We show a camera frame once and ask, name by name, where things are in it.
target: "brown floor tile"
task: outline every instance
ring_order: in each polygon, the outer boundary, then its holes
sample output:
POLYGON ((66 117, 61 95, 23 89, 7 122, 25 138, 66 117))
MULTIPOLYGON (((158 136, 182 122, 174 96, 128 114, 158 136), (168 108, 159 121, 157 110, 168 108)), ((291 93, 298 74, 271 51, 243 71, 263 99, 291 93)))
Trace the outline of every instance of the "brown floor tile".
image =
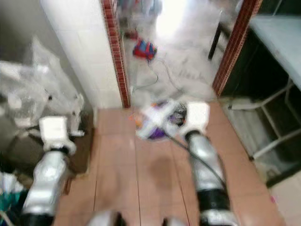
POLYGON ((55 218, 53 226, 86 226, 93 214, 91 212, 88 214, 58 216, 55 218))
POLYGON ((136 164, 135 136, 103 135, 98 158, 99 166, 136 164))
POLYGON ((141 208, 183 203, 174 161, 158 158, 138 165, 138 187, 141 208))
POLYGON ((99 110, 96 134, 135 133, 135 122, 129 120, 133 109, 99 110))
POLYGON ((97 167, 98 167, 98 162, 99 162, 99 151, 101 147, 101 136, 94 134, 93 137, 93 145, 92 149, 90 152, 90 163, 89 163, 89 168, 88 168, 88 173, 97 173, 97 167))
POLYGON ((141 226, 160 226, 163 219, 174 217, 188 224, 187 214, 184 204, 157 206, 141 209, 141 226))
POLYGON ((228 119, 224 112, 222 111, 222 108, 220 106, 219 102, 210 102, 210 116, 209 116, 209 123, 208 125, 214 125, 214 124, 221 124, 221 123, 227 123, 228 119))
POLYGON ((99 167, 95 211, 139 209, 135 165, 99 167))
POLYGON ((177 167, 177 172, 179 174, 185 204, 197 203, 198 200, 189 161, 179 160, 176 161, 175 164, 177 167))
POLYGON ((186 210, 190 226, 199 226, 200 213, 198 203, 186 203, 186 210))
POLYGON ((243 153, 247 156, 243 145, 229 122, 209 125, 207 136, 218 153, 243 153))
MULTIPOLYGON (((176 139, 180 141, 182 144, 187 145, 186 141, 180 136, 177 136, 176 139)), ((188 151, 186 151, 184 148, 180 147, 173 141, 171 141, 171 148, 175 160, 185 160, 189 157, 188 151)))
POLYGON ((243 226, 283 225, 283 219, 269 194, 235 197, 232 200, 243 226))
POLYGON ((235 206, 234 201, 233 201, 233 199, 232 199, 231 197, 230 197, 230 205, 231 205, 231 210, 232 210, 232 212, 234 213, 237 222, 239 223, 240 226, 244 226, 244 225, 241 223, 241 221, 240 221, 238 209, 235 208, 236 206, 235 206))
POLYGON ((224 154, 222 160, 225 165, 227 185, 231 197, 268 193, 255 166, 244 154, 224 154))
POLYGON ((57 215, 77 215, 91 213, 94 208, 96 174, 75 178, 68 195, 62 195, 57 215))
POLYGON ((173 160, 170 140, 146 141, 135 138, 138 165, 145 165, 157 160, 173 160))

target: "red toy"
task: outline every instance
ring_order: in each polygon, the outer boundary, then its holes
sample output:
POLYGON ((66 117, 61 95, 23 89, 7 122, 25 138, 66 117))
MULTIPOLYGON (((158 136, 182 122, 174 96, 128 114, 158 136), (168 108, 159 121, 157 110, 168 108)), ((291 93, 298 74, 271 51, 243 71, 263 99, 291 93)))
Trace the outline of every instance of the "red toy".
POLYGON ((134 47, 133 55, 136 57, 152 60, 157 53, 157 49, 150 42, 145 42, 141 39, 138 40, 134 47))

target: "white floor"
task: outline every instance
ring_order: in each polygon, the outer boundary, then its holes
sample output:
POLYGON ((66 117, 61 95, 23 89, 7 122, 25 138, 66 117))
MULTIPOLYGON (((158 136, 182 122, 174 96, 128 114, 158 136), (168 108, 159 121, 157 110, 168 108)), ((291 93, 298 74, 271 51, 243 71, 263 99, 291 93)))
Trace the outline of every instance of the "white floor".
MULTIPOLYGON (((156 18, 131 17, 139 36, 158 48, 149 67, 146 60, 132 55, 135 41, 124 39, 132 105, 170 97, 179 89, 181 100, 213 100, 211 85, 223 53, 217 48, 213 60, 207 58, 218 21, 224 15, 222 8, 208 0, 162 2, 162 13, 156 18)), ((226 47, 222 36, 219 44, 226 47)))

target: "red brick door frame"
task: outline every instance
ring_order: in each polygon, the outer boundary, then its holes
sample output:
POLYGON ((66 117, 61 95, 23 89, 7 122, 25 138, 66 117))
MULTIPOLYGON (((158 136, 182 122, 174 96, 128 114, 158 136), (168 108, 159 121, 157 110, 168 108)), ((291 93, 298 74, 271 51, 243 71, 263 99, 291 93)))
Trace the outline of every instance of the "red brick door frame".
POLYGON ((103 10, 122 105, 128 108, 131 106, 131 103, 120 44, 119 28, 116 21, 117 0, 100 0, 100 3, 103 10))
POLYGON ((229 39, 220 67, 213 81, 213 89, 219 97, 227 83, 230 73, 238 59, 240 51, 246 40, 249 21, 256 15, 262 0, 244 0, 235 22, 233 32, 229 39))

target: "plastic bag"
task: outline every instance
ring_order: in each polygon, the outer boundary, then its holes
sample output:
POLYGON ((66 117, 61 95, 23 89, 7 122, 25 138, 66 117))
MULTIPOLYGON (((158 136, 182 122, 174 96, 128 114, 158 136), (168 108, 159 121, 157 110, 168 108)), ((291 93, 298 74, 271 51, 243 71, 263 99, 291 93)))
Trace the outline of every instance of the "plastic bag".
POLYGON ((0 62, 0 92, 8 99, 8 115, 20 128, 37 125, 48 102, 46 91, 26 79, 29 73, 33 73, 30 67, 0 62))
POLYGON ((32 65, 0 61, 0 93, 8 99, 8 111, 18 127, 31 127, 45 107, 50 115, 65 115, 76 132, 84 98, 61 68, 60 60, 34 37, 32 65))
POLYGON ((59 58, 42 46, 36 37, 32 39, 32 66, 35 81, 51 96, 48 107, 58 114, 72 114, 79 94, 62 70, 59 58))

